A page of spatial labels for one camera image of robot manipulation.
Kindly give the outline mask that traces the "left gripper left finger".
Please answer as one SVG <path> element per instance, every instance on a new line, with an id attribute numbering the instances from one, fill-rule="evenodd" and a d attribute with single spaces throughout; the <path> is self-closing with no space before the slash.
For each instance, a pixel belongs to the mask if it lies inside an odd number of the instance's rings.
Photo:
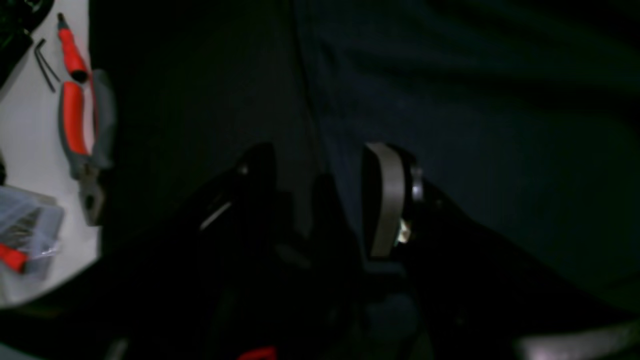
<path id="1" fill-rule="evenodd" d="M 245 228 L 254 236 L 267 232 L 273 217 L 277 182 L 275 148 L 271 143 L 252 146 L 237 164 L 237 202 Z"/>

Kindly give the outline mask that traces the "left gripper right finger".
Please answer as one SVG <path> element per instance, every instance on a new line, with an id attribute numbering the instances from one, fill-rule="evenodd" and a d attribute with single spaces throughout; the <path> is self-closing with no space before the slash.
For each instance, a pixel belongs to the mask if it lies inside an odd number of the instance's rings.
<path id="1" fill-rule="evenodd" d="M 364 145 L 361 204 L 368 259 L 391 259 L 395 248 L 410 242 L 424 201 L 423 171 L 413 153 L 384 142 Z"/>

